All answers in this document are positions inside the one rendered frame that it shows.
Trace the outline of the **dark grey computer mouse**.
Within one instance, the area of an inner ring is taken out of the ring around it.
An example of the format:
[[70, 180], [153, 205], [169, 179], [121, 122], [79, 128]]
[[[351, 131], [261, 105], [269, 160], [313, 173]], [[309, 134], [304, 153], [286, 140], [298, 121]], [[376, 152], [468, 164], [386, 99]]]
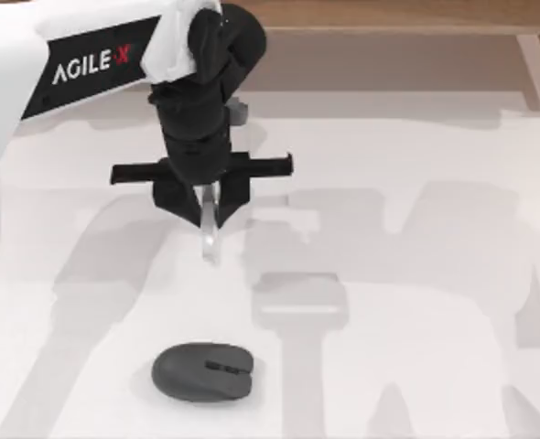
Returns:
[[229, 402], [253, 387], [254, 356], [246, 348], [216, 342], [189, 342], [163, 350], [151, 378], [170, 398], [185, 402]]

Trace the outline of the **pale grey rounded box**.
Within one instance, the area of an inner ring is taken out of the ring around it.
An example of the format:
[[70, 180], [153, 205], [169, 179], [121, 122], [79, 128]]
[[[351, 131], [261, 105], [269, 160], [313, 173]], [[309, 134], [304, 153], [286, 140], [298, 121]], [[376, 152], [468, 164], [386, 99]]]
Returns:
[[238, 97], [232, 97], [226, 102], [229, 112], [230, 126], [243, 126], [248, 121], [249, 106]]

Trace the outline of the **white thin object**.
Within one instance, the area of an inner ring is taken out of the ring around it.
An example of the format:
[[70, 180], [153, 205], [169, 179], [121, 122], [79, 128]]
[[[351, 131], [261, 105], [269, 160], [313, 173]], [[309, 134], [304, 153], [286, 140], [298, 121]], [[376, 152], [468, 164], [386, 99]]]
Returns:
[[219, 228], [217, 224], [219, 194], [217, 183], [202, 187], [200, 216], [202, 258], [212, 265], [219, 263]]

